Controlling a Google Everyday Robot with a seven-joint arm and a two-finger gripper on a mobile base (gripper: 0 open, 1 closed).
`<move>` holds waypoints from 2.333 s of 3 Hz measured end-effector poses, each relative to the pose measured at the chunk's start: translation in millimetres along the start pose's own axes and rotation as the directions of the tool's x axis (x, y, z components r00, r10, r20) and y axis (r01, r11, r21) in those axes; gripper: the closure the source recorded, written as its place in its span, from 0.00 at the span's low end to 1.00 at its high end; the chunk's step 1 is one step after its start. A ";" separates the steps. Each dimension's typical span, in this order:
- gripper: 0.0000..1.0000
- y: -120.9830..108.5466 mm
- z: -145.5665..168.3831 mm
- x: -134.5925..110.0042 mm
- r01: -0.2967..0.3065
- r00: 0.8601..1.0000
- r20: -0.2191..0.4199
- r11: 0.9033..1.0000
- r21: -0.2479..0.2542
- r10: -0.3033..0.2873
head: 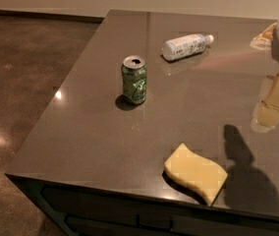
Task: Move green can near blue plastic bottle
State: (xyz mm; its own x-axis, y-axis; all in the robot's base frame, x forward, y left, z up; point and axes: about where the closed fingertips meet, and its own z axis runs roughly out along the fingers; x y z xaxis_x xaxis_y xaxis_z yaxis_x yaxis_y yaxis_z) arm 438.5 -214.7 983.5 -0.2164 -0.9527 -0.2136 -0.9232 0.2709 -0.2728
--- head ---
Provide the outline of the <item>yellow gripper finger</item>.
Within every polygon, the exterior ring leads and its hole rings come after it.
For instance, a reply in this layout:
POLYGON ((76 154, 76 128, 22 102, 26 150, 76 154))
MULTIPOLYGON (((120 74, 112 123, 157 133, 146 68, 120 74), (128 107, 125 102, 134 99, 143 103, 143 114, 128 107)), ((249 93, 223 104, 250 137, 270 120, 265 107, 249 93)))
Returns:
POLYGON ((256 108, 256 122, 267 128, 279 124, 279 73, 264 81, 261 100, 256 108))
POLYGON ((274 23, 267 27, 262 33, 258 34, 251 40, 250 46, 257 50, 270 50, 273 38, 273 31, 277 24, 274 23))

